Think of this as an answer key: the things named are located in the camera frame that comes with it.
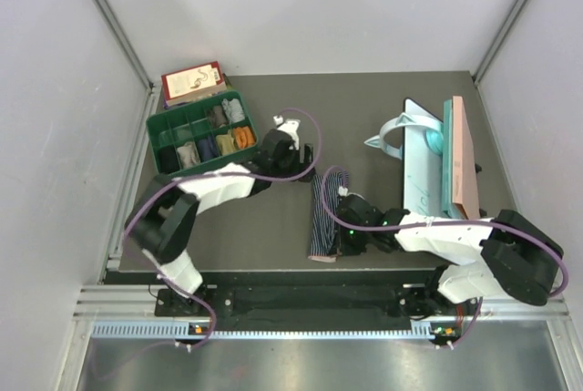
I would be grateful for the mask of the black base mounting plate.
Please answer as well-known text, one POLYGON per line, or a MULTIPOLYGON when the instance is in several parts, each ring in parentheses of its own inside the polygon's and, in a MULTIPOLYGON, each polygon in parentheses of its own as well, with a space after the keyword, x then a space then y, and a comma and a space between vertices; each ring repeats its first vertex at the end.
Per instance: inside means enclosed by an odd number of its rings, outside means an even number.
POLYGON ((365 310, 416 319, 476 311, 476 300, 446 300, 434 278, 429 270, 205 272, 195 295, 223 319, 254 311, 365 310))

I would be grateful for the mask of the grey rolled sock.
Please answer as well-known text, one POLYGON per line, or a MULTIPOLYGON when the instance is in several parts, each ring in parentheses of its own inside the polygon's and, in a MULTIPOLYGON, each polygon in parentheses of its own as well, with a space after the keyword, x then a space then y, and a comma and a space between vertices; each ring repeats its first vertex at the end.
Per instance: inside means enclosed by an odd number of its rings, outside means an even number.
POLYGON ((221 105, 229 123, 238 123, 246 118, 242 104, 238 98, 223 99, 221 105))

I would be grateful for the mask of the black underwear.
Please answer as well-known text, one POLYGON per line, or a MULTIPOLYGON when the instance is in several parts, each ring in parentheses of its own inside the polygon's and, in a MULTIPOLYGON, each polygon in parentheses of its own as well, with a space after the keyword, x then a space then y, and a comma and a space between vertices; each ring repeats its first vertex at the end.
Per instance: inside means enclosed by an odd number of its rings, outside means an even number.
POLYGON ((173 146, 162 147, 157 152, 159 172, 172 174, 180 170, 180 162, 176 149, 173 146))

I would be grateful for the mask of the teal and pink book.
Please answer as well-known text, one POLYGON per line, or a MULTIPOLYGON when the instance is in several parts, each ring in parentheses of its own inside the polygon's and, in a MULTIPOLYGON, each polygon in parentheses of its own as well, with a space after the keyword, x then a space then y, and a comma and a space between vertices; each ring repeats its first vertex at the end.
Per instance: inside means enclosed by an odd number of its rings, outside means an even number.
POLYGON ((444 103, 441 209, 449 218, 480 218, 474 144, 461 96, 444 103))

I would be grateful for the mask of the brown rolled sock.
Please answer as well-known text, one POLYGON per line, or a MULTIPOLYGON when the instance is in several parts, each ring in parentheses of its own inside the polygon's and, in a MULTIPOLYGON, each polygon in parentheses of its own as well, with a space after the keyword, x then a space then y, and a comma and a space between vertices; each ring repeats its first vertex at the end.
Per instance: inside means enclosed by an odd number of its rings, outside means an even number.
POLYGON ((227 126, 230 123, 225 115, 223 107, 220 105, 213 106, 207 110, 207 119, 214 129, 227 126))

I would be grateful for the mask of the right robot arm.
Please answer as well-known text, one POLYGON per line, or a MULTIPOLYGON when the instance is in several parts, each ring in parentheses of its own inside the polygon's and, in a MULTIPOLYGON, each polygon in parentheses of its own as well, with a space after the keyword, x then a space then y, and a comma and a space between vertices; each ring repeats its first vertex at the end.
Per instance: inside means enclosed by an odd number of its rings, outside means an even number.
POLYGON ((425 252, 445 260, 425 285, 425 303, 436 314, 503 293, 542 306, 563 268, 562 248, 516 211, 448 220, 407 209, 380 211, 345 188, 339 197, 337 236, 344 252, 360 253, 373 245, 386 253, 425 252))

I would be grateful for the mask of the striped blue boxer shorts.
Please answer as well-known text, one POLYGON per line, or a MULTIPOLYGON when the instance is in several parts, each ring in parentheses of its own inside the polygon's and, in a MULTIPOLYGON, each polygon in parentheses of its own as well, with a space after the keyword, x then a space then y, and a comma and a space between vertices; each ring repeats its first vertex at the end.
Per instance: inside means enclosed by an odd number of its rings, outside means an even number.
POLYGON ((333 263, 338 257, 338 246, 335 244, 336 224, 323 207, 321 189, 329 209, 336 213, 340 202, 338 190, 349 184, 350 177, 346 172, 333 171, 327 181, 322 183, 323 175, 317 174, 312 180, 312 234, 308 258, 316 262, 333 263))

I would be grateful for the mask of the green compartment tray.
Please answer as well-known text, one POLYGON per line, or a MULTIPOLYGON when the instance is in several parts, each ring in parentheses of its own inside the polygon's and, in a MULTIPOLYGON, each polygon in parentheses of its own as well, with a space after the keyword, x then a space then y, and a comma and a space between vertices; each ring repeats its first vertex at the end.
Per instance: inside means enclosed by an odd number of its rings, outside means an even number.
POLYGON ((210 170, 217 170, 224 167, 230 162, 240 162, 251 157, 254 151, 259 147, 261 137, 254 128, 251 114, 248 110, 246 101, 240 92, 236 90, 227 90, 223 93, 210 98, 203 99, 199 102, 192 102, 186 105, 169 108, 150 116, 146 121, 146 129, 150 143, 150 150, 153 156, 156 172, 159 172, 159 162, 157 152, 160 148, 173 146, 177 148, 188 143, 196 142, 211 135, 215 138, 217 135, 231 134, 236 127, 249 126, 253 131, 256 143, 246 149, 238 149, 236 152, 227 155, 219 155, 210 161, 202 162, 195 167, 183 169, 180 164, 180 170, 168 174, 169 176, 183 177, 192 174, 199 174, 210 170), (246 118, 238 123, 229 123, 227 126, 214 129, 207 119, 207 110, 213 106, 220 105, 223 99, 238 98, 242 104, 246 118))

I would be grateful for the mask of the navy rolled sock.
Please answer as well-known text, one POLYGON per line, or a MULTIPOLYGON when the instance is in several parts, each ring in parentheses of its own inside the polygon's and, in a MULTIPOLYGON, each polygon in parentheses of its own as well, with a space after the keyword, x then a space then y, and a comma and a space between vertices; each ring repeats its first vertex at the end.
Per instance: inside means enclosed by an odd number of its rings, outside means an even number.
POLYGON ((209 135, 204 139, 196 142, 199 158, 202 162, 210 161, 220 155, 215 139, 209 135))

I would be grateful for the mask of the light blue tablet board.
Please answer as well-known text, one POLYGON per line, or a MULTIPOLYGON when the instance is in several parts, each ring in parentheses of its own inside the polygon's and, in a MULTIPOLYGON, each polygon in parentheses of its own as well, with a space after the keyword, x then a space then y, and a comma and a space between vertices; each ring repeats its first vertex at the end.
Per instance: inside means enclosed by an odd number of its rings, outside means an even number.
POLYGON ((453 204, 453 100, 444 103, 444 120, 408 98, 404 112, 412 118, 424 118, 437 129, 407 127, 403 144, 403 207, 424 216, 461 220, 453 204))

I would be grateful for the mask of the orange rolled sock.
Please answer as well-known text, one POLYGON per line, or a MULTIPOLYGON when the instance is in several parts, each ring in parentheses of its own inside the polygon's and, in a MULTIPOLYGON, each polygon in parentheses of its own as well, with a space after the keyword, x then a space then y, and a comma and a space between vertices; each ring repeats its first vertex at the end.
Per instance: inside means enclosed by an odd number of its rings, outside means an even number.
POLYGON ((232 136, 238 149, 246 149, 256 143, 253 131, 249 126, 234 128, 232 130, 232 136))

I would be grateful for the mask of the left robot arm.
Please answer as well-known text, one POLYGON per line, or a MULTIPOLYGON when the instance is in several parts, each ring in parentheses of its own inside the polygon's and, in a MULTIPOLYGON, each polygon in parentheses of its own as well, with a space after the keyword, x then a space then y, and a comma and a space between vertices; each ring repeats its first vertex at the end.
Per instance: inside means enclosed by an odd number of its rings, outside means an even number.
POLYGON ((187 251, 197 216, 228 201, 253 197, 274 182, 311 181, 313 163, 313 145, 299 144, 288 130, 272 129, 242 162, 190 177, 156 176, 128 215, 124 235, 176 293, 177 307, 185 314, 198 314, 207 295, 187 251))

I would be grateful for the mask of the mustard rolled sock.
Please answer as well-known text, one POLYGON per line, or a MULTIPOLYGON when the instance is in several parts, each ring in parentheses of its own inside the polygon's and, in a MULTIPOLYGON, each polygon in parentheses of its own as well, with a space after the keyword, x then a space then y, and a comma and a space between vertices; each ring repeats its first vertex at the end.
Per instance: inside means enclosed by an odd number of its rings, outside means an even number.
POLYGON ((221 156, 230 155, 238 150, 231 134, 217 135, 215 140, 221 156))

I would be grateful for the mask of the red and cream book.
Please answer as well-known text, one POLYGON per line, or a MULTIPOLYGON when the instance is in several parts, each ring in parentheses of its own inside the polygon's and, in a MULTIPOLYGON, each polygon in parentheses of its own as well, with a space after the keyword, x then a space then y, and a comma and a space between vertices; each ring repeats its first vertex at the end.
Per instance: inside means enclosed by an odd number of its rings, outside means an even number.
POLYGON ((164 74, 161 81, 165 108, 197 102, 228 90, 218 61, 164 74))

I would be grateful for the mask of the beige rolled sock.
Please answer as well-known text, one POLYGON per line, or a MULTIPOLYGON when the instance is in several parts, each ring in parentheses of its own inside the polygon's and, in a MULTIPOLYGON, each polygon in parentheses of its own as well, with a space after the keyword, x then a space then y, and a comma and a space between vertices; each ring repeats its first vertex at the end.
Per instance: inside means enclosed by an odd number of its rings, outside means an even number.
POLYGON ((189 169, 200 164, 198 149, 194 142, 188 142, 178 147, 177 154, 183 169, 189 169))

